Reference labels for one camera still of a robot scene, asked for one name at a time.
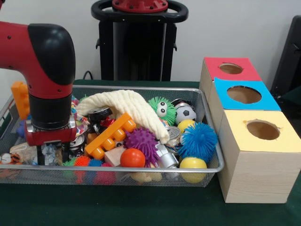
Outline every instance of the metal mesh basket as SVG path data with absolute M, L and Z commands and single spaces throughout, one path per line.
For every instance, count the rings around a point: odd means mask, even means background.
M 213 128 L 206 98 L 198 89 L 74 86 L 73 94 L 76 98 L 81 99 L 95 93 L 117 89 L 134 90 L 146 100 L 161 96 L 170 100 L 182 98 L 191 101 L 195 106 L 197 121 L 208 123 Z M 12 97 L 1 110 L 0 117 L 0 153 L 8 153 L 12 146 L 26 142 L 16 133 L 19 117 Z M 223 166 L 220 145 L 217 144 L 216 152 L 207 169 L 0 165 L 0 183 L 206 187 L 213 175 L 221 171 Z M 188 183 L 183 177 L 202 177 L 203 179 L 198 183 Z

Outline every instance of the white wall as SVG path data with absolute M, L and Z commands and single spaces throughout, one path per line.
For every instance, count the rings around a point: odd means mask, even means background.
M 95 49 L 98 21 L 90 7 L 95 0 L 7 0 L 0 20 L 13 23 L 53 23 L 72 36 L 76 78 L 90 70 L 100 79 L 99 52 Z M 301 14 L 300 0 L 179 0 L 190 11 L 177 24 L 173 81 L 199 81 L 203 57 L 249 57 L 263 81 L 271 86 L 294 15 Z M 20 73 L 0 69 L 0 107 L 10 96 Z

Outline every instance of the cream knitted cloth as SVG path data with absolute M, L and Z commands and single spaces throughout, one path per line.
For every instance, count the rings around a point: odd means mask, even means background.
M 169 133 L 158 118 L 152 107 L 144 98 L 132 90 L 117 90 L 113 92 L 97 93 L 82 100 L 76 106 L 81 115 L 87 115 L 90 110 L 108 106 L 113 112 L 128 113 L 135 123 L 149 129 L 162 144 L 169 141 Z

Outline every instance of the stacked wooden boxes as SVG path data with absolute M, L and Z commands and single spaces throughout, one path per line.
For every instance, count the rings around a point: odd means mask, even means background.
M 251 62 L 205 58 L 200 89 L 225 159 L 225 202 L 286 202 L 301 169 L 301 140 Z

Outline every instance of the green table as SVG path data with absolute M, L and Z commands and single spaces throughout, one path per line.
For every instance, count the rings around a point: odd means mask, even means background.
M 198 87 L 197 82 L 74 84 Z M 215 175 L 206 188 L 0 185 L 0 225 L 301 225 L 301 176 L 286 204 L 225 204 Z

